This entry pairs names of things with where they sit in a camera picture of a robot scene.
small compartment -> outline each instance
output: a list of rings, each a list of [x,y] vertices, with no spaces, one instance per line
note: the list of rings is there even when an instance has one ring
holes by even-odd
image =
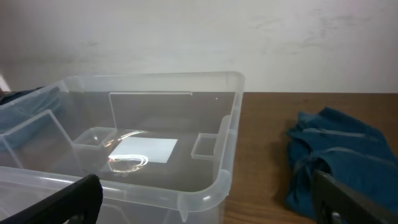
[[[116,133],[114,128],[90,128],[85,131],[81,136],[73,141],[75,146],[96,146],[101,147],[107,144],[107,141],[112,138],[112,135]]]
[[[213,159],[217,136],[217,134],[199,133],[191,153],[192,158]]]

white card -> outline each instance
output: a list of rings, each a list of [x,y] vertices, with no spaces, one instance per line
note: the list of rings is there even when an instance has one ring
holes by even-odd
[[[166,163],[176,143],[177,139],[127,137],[108,158],[140,161],[140,158],[146,157],[148,162]]]

blue fabric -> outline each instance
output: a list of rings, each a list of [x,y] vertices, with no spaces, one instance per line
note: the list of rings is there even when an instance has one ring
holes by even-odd
[[[293,170],[286,204],[315,219],[311,184],[314,170],[322,170],[398,213],[398,160],[383,134],[340,111],[300,113],[287,134],[289,166]]]
[[[16,100],[18,97],[29,94],[29,91],[12,95],[7,99]],[[38,95],[26,98],[14,105],[9,105],[5,108],[0,108],[0,134],[6,133],[8,130],[17,126],[18,124],[33,118],[45,110],[51,110],[56,113],[61,106],[60,90],[55,87],[51,90],[45,91]],[[3,136],[11,149],[17,149],[19,146],[25,144],[32,139],[35,134],[43,128],[51,120],[50,116],[43,116],[30,124],[24,126],[18,131]],[[0,138],[0,152],[6,151],[6,145]]]

clear plastic container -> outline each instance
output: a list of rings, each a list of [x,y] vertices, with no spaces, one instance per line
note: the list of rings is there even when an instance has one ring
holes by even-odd
[[[0,220],[88,174],[98,223],[222,223],[242,75],[70,77],[0,107]]]

crumpled towel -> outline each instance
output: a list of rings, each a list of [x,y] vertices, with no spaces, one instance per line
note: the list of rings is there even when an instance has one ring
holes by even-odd
[[[315,219],[311,184],[318,169],[398,213],[398,160],[380,131],[325,108],[299,113],[287,134],[293,177],[285,202],[292,210]]]

